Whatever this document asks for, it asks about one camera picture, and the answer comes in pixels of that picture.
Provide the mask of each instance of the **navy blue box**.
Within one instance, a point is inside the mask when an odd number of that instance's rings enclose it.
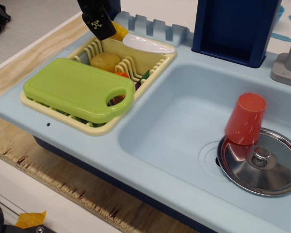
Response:
[[[281,0],[199,0],[192,51],[257,68]]]

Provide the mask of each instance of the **faucet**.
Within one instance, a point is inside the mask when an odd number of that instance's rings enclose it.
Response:
[[[271,71],[271,78],[291,85],[291,47],[289,53],[282,53],[277,57]]]

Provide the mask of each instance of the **metal pot lid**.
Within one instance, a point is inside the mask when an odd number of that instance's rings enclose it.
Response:
[[[291,192],[291,141],[274,131],[262,128],[259,140],[249,146],[223,137],[218,161],[224,173],[249,192],[262,196]]]

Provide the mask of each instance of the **light blue sink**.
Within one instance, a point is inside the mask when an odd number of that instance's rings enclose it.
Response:
[[[192,52],[192,38],[106,135],[86,135],[22,105],[19,95],[30,77],[0,97],[0,117],[217,232],[291,232],[291,194],[267,198],[246,192],[215,161],[244,92],[267,100],[262,126],[291,140],[291,86],[270,78],[277,54],[267,53],[254,69]]]

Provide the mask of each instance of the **wooden table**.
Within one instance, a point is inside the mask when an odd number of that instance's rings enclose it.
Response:
[[[88,32],[81,17],[0,69],[0,95]],[[0,119],[0,158],[122,232],[196,231],[41,148],[32,135]]]

